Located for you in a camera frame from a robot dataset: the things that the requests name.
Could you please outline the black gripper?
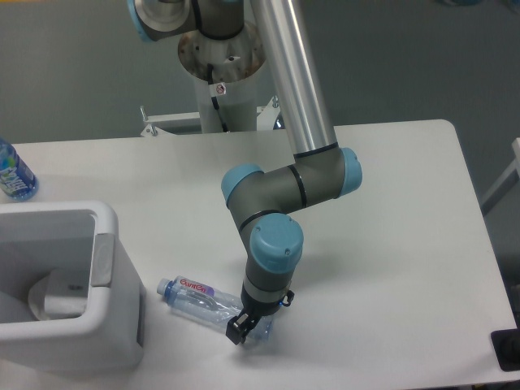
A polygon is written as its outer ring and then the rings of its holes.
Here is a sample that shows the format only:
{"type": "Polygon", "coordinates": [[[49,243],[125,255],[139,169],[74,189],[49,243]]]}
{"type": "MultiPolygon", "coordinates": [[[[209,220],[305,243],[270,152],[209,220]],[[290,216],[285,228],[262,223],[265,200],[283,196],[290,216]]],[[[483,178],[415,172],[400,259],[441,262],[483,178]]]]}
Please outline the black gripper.
{"type": "Polygon", "coordinates": [[[256,326],[261,330],[270,330],[273,324],[272,315],[281,306],[288,307],[292,304],[294,292],[289,288],[268,292],[243,284],[240,299],[243,309],[228,321],[226,327],[226,337],[234,345],[244,344],[248,334],[256,326]]]}

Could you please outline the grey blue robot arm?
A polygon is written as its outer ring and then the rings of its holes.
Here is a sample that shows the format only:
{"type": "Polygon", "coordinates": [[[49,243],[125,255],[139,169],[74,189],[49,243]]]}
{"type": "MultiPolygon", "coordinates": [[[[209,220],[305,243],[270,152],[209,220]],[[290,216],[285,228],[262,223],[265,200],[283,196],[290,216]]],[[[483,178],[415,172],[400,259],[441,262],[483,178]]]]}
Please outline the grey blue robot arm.
{"type": "Polygon", "coordinates": [[[359,188],[357,155],[341,147],[328,117],[298,1],[253,1],[253,21],[243,1],[131,1],[129,14],[145,41],[178,37],[178,57],[201,84],[201,119],[218,132],[252,122],[254,110],[232,93],[269,67],[280,99],[290,156],[266,153],[240,162],[221,190],[247,260],[241,311],[226,336],[239,345],[261,320],[293,301],[291,283],[304,236],[293,213],[359,188]]]}

